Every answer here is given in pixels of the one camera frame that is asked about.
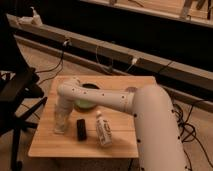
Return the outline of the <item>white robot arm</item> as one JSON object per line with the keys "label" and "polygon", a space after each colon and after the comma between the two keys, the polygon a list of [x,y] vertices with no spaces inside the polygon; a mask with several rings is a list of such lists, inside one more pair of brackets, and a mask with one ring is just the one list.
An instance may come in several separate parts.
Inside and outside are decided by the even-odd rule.
{"label": "white robot arm", "polygon": [[75,99],[91,101],[132,115],[141,171],[186,171],[176,115],[168,93],[157,84],[123,90],[89,89],[73,77],[57,88],[55,113],[70,114]]}

